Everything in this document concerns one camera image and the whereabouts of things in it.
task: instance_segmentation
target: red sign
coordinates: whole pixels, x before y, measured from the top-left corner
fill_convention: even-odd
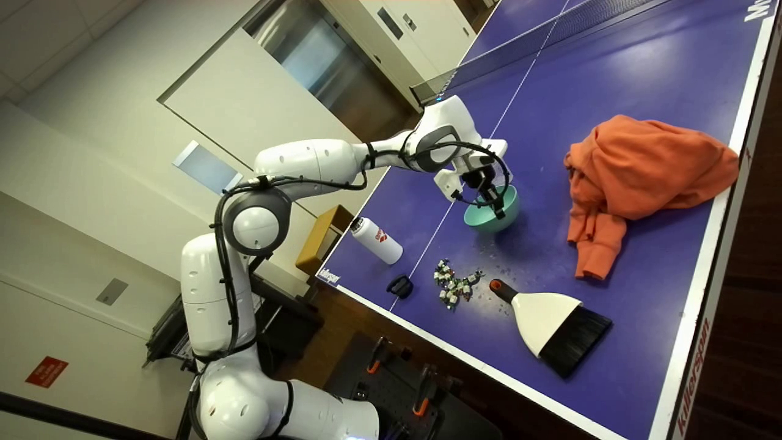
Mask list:
[[[27,385],[49,390],[67,366],[68,363],[63,360],[45,358],[43,364],[27,376]]]

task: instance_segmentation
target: floor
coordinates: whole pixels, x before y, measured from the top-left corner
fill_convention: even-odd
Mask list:
[[[777,69],[764,121],[754,177],[745,192],[731,265],[717,310],[689,434],[691,440],[782,437],[782,69]],[[357,333],[387,336],[413,363],[435,364],[459,382],[459,396],[506,437],[586,437],[566,420],[515,396],[473,366],[401,331],[355,300],[316,287],[313,307],[325,325],[304,360],[282,376],[322,387]]]

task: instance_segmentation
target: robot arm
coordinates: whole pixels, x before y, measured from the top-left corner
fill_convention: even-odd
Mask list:
[[[287,239],[298,199],[363,189],[352,181],[368,168],[399,166],[435,173],[448,199],[463,199],[464,181],[492,201],[502,194],[492,178],[495,165],[503,166],[503,153],[506,142],[480,138],[459,98],[425,109],[415,131],[384,142],[309,139],[265,149],[254,161],[260,178],[231,189],[216,209],[214,232],[190,239],[181,254],[181,299],[200,376],[197,420],[204,434],[380,437],[382,412],[373,403],[261,375],[249,274]]]

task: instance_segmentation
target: orange towel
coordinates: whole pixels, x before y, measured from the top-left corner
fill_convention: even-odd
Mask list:
[[[605,281],[622,253],[628,221],[666,209],[691,209],[728,189],[735,153],[715,138],[657,121],[616,116],[573,145],[570,227],[577,277]]]

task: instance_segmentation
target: white cylinder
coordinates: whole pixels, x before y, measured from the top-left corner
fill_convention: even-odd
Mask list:
[[[349,236],[384,265],[397,265],[401,260],[401,245],[370,217],[357,217]]]

